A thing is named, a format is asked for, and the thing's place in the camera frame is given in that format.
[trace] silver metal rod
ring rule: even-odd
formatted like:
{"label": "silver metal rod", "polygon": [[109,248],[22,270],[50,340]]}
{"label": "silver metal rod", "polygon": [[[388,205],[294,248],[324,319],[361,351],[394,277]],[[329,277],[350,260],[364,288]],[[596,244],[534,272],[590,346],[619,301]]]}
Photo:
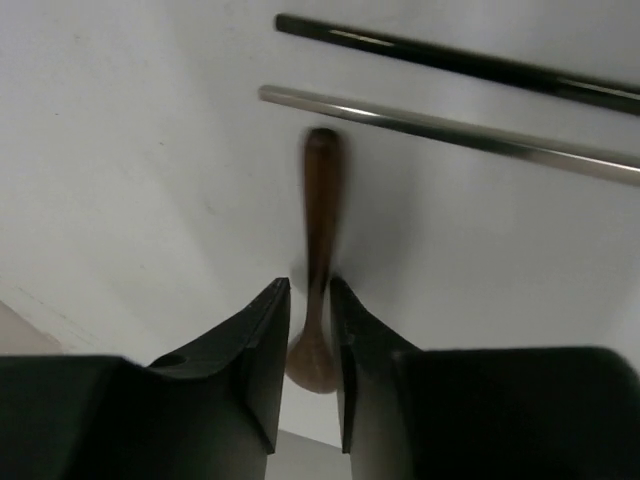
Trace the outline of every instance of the silver metal rod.
{"label": "silver metal rod", "polygon": [[372,103],[264,85],[260,99],[287,107],[640,186],[640,157],[507,132]]}

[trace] white surface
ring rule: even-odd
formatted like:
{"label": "white surface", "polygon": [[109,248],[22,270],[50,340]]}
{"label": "white surface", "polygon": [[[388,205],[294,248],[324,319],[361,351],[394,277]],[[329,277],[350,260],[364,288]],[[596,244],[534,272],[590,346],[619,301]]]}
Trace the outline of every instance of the white surface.
{"label": "white surface", "polygon": [[350,480],[349,455],[340,449],[278,432],[276,453],[270,455],[265,480]]}
{"label": "white surface", "polygon": [[[603,343],[640,366],[639,189],[256,95],[638,153],[637,118],[272,29],[286,11],[640,83],[636,0],[5,3],[0,299],[65,350],[147,362],[299,279],[298,141],[321,123],[352,142],[339,264],[373,313],[425,348]],[[281,428],[337,444],[335,398],[287,383]]]}
{"label": "white surface", "polygon": [[0,302],[0,355],[44,355],[60,353],[55,339],[33,328]]}

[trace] brown wooden spoon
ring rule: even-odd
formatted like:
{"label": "brown wooden spoon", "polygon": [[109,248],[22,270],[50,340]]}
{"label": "brown wooden spoon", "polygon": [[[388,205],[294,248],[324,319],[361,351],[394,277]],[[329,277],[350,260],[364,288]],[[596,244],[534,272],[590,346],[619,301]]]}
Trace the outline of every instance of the brown wooden spoon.
{"label": "brown wooden spoon", "polygon": [[333,130],[315,128],[304,144],[304,202],[307,230],[307,317],[287,356],[286,372],[315,393],[336,390],[333,358],[322,333],[322,304],[343,193],[345,155]]}

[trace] black rod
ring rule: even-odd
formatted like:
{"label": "black rod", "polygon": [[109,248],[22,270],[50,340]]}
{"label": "black rod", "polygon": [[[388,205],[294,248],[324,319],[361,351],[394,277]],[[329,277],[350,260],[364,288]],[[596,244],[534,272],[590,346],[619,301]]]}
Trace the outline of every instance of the black rod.
{"label": "black rod", "polygon": [[640,86],[281,13],[279,32],[640,115]]}

